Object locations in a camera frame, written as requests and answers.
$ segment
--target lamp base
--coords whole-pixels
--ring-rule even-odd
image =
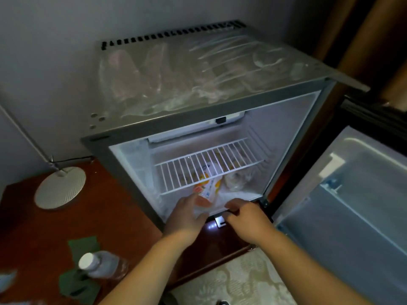
[[[59,208],[79,194],[85,181],[86,174],[78,167],[67,167],[63,171],[56,171],[38,186],[34,202],[39,208],[45,210]]]

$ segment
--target left hand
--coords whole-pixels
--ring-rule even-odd
[[[172,237],[179,242],[182,249],[186,249],[195,241],[209,216],[208,213],[203,213],[195,218],[193,210],[197,196],[192,194],[178,200],[164,228],[163,237]]]

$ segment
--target patterned carpet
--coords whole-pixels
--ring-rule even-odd
[[[174,289],[179,305],[295,304],[272,263],[255,249]]]

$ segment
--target hand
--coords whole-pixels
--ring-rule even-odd
[[[239,215],[224,212],[223,218],[233,227],[237,235],[244,241],[260,246],[265,238],[269,238],[269,233],[275,233],[271,221],[258,205],[239,198],[232,199],[225,204],[225,207]]]
[[[195,241],[209,216],[203,213],[195,218],[193,210],[197,196],[192,194],[178,200],[164,228],[163,237],[173,237],[183,249]]]

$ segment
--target fridge top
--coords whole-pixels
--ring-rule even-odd
[[[139,36],[124,43],[102,46],[99,100],[86,136],[220,104],[232,107],[242,98],[326,78],[369,90],[239,21]]]

